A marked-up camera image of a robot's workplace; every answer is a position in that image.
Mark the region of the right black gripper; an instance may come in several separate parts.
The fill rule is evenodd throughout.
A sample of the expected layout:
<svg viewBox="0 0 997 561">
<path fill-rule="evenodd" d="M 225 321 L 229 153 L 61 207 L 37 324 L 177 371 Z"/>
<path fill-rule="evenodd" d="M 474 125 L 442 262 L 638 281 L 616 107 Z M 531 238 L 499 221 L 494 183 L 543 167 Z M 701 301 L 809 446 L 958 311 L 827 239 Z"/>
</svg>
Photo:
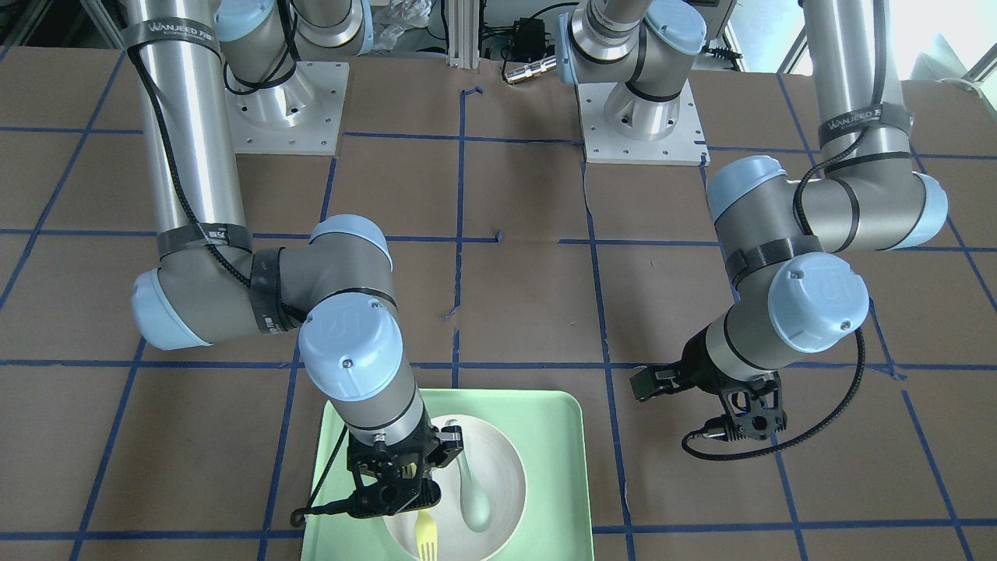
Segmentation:
<svg viewBox="0 0 997 561">
<path fill-rule="evenodd" d="M 446 468 L 463 448 L 462 427 L 424 426 L 394 445 L 367 445 L 349 436 L 347 469 L 355 490 L 346 514 L 365 519 L 437 505 L 442 491 L 431 469 Z"/>
</svg>

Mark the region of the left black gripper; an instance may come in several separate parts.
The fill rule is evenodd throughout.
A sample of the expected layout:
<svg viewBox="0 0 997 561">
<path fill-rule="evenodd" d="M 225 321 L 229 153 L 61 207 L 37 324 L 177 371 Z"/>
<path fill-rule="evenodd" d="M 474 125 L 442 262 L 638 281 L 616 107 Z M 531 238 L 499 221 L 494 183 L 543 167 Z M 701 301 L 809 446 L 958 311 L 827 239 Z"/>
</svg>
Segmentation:
<svg viewBox="0 0 997 561">
<path fill-rule="evenodd" d="M 707 330 L 701 330 L 685 344 L 677 365 L 645 366 L 630 377 L 629 383 L 634 398 L 641 404 L 693 387 L 716 395 L 724 412 L 695 431 L 697 438 L 767 440 L 787 425 L 780 401 L 779 374 L 766 374 L 749 381 L 727 376 L 708 354 Z"/>
</svg>

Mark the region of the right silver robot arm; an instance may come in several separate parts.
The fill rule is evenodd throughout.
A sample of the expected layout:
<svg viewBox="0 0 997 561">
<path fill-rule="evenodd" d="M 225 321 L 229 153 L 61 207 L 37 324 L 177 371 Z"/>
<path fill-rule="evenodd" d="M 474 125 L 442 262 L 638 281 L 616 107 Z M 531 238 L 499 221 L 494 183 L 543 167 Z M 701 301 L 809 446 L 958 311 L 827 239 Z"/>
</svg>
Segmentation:
<svg viewBox="0 0 997 561">
<path fill-rule="evenodd" d="M 306 369 L 349 434 L 355 489 L 292 513 L 383 517 L 441 499 L 433 472 L 463 450 L 430 420 L 396 319 L 385 235 L 356 214 L 320 221 L 307 245 L 254 251 L 240 199 L 231 108 L 265 127 L 317 123 L 298 54 L 326 64 L 367 50 L 363 1 L 127 1 L 125 46 L 145 92 L 160 263 L 132 310 L 159 349 L 297 330 Z"/>
</svg>

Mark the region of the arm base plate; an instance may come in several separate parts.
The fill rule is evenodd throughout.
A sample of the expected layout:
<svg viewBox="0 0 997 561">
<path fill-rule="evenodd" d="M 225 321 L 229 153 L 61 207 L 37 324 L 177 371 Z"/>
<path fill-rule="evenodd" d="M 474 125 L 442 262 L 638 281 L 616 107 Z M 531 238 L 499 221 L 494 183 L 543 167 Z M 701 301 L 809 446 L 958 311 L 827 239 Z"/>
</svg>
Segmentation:
<svg viewBox="0 0 997 561">
<path fill-rule="evenodd" d="M 689 82 L 666 102 L 638 98 L 623 83 L 580 84 L 576 93 L 589 164 L 711 163 Z"/>
<path fill-rule="evenodd" d="M 225 92 L 234 152 L 335 155 L 349 75 L 346 62 L 299 62 L 278 86 L 248 95 Z"/>
</svg>

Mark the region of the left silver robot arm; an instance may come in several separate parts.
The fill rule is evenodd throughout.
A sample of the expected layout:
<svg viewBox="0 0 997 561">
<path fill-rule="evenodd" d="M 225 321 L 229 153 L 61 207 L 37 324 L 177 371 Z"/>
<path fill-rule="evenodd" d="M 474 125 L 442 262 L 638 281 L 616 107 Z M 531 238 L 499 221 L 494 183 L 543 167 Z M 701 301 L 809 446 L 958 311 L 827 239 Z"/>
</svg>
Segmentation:
<svg viewBox="0 0 997 561">
<path fill-rule="evenodd" d="M 723 413 L 683 437 L 708 460 L 766 455 L 802 443 L 847 408 L 861 384 L 868 316 L 865 281 L 840 253 L 924 244 L 945 224 L 946 192 L 911 163 L 913 114 L 893 60 L 890 1 L 798 1 L 811 49 L 822 160 L 791 181 L 773 157 L 752 156 L 715 171 L 706 187 L 727 278 L 738 301 L 685 344 L 670 365 L 630 379 L 634 397 L 698 388 Z M 683 1 L 587 1 L 562 23 L 558 66 L 576 84 L 617 82 L 606 115 L 622 134 L 672 132 L 692 59 L 704 45 L 701 15 Z M 847 335 L 857 370 L 845 397 L 800 436 L 750 453 L 692 450 L 693 438 L 766 441 L 787 425 L 779 370 Z"/>
</svg>

